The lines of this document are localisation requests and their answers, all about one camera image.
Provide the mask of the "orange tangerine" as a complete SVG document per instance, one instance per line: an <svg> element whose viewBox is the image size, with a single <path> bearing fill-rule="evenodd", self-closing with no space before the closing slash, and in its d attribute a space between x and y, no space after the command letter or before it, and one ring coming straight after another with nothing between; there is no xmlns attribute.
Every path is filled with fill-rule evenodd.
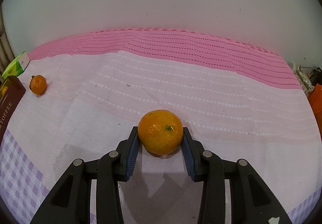
<svg viewBox="0 0 322 224"><path fill-rule="evenodd" d="M174 113L158 109L146 113L137 127L137 135L148 152L169 155L183 139L183 125Z"/></svg>
<svg viewBox="0 0 322 224"><path fill-rule="evenodd" d="M29 89L37 96L43 95L47 89L46 78L42 75L32 76Z"/></svg>

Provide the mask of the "glass jar with lid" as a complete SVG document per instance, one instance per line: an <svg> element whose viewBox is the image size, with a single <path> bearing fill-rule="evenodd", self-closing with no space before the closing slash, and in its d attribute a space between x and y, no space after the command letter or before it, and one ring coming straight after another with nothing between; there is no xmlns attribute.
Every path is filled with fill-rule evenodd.
<svg viewBox="0 0 322 224"><path fill-rule="evenodd" d="M312 85L312 82L309 80L308 76L301 70L300 65L291 62L291 68L304 93L306 94L306 96L309 96L314 90L314 85Z"/></svg>

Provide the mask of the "gold toffee tin box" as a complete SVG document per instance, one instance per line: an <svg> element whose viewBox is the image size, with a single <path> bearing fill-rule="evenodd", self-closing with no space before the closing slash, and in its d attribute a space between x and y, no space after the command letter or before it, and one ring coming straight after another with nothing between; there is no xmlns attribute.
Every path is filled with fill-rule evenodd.
<svg viewBox="0 0 322 224"><path fill-rule="evenodd" d="M26 92L25 87L16 76L8 76L1 85L0 137L9 124L9 120Z"/></svg>

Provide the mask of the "beige curtain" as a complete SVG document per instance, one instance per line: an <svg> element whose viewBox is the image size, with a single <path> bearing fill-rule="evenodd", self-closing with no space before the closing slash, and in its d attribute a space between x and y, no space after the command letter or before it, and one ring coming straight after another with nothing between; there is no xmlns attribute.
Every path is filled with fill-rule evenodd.
<svg viewBox="0 0 322 224"><path fill-rule="evenodd" d="M12 52L11 46L9 44L7 34L5 32L2 15L1 15L0 29L1 29L1 37L0 37L1 72L3 72L15 57Z"/></svg>

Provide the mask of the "orange plastic bag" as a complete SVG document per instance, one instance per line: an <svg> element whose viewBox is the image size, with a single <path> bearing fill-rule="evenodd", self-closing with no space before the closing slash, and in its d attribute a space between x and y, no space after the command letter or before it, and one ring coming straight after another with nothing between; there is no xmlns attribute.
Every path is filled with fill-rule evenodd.
<svg viewBox="0 0 322 224"><path fill-rule="evenodd" d="M321 112L322 112L322 87L317 84L308 97L308 101L312 108L313 114L317 120L318 125L321 124Z"/></svg>

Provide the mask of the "pink purple checkered tablecloth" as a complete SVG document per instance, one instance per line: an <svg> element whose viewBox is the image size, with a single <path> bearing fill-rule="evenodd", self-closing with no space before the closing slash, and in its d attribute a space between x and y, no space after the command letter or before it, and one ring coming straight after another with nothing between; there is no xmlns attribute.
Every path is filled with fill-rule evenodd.
<svg viewBox="0 0 322 224"><path fill-rule="evenodd" d="M100 31L30 54L19 76L47 80L27 91L1 146L1 197L29 223L77 158L101 158L149 111L175 113L225 160L250 162L293 223L321 192L321 138L308 99L285 60L215 36L162 29Z"/></svg>

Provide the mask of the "green tissue pack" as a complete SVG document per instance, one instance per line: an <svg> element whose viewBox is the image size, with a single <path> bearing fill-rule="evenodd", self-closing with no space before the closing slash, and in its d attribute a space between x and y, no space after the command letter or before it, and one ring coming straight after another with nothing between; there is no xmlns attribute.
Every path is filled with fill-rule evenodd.
<svg viewBox="0 0 322 224"><path fill-rule="evenodd" d="M21 75L25 69L28 67L30 63L30 58L28 53L24 51L23 53L19 54L4 70L2 74L2 78L6 79L8 76L16 76L18 77Z"/></svg>

